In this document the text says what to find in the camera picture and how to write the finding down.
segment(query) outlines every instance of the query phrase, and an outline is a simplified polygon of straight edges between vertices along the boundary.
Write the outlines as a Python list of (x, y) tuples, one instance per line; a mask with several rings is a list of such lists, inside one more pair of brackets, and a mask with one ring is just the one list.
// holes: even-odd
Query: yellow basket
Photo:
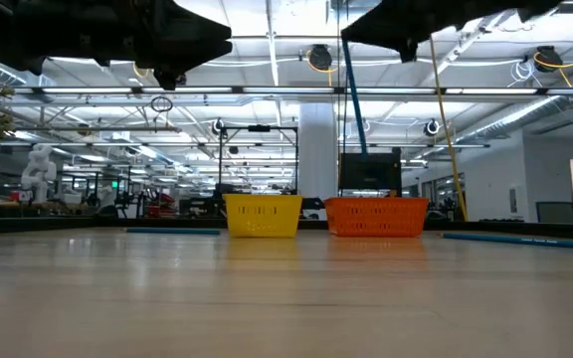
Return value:
[(229, 235), (244, 238), (294, 238), (301, 195), (225, 194)]

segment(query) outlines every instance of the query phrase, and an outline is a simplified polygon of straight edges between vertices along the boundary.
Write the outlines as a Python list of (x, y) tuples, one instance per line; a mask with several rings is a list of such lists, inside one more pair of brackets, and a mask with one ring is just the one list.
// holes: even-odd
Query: white column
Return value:
[[(321, 200), (337, 196), (337, 130), (333, 104), (302, 103), (298, 126), (300, 194)], [(320, 220), (326, 219), (324, 211), (316, 214)]]

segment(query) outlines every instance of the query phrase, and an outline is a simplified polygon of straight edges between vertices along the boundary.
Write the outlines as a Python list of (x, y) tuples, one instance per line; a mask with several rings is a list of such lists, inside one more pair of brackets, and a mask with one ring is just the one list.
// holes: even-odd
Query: orange basket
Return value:
[(328, 230), (343, 237), (416, 237), (424, 231), (428, 198), (330, 198)]

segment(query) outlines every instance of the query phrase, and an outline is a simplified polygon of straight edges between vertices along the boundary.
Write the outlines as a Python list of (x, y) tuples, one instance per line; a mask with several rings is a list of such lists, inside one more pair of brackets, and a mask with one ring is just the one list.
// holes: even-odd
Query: office chair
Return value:
[(573, 202), (537, 202), (539, 223), (573, 224)]

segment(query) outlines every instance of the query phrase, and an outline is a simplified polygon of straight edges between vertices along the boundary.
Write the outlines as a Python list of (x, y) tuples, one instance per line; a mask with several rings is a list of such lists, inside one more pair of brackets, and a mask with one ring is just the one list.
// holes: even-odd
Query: blue stick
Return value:
[(133, 234), (196, 234), (220, 235), (220, 231), (213, 229), (179, 229), (179, 228), (127, 228)]
[(538, 246), (573, 249), (573, 241), (567, 241), (567, 240), (515, 238), (515, 237), (502, 237), (494, 235), (473, 235), (473, 234), (457, 234), (457, 233), (443, 233), (443, 237), (445, 239), (475, 240), (475, 241), (484, 241), (493, 243), (538, 245)]
[(353, 107), (355, 108), (355, 123), (357, 123), (357, 132), (359, 133), (359, 144), (362, 147), (362, 156), (366, 156), (368, 155), (368, 149), (366, 149), (366, 134), (364, 133), (364, 124), (362, 123), (362, 111), (359, 107), (359, 98), (357, 97), (357, 85), (355, 84), (353, 65), (350, 62), (350, 51), (348, 51), (347, 40), (342, 39), (342, 47), (344, 48), (344, 59), (346, 60), (346, 72), (348, 73), (348, 82), (350, 83), (350, 96), (353, 99)]

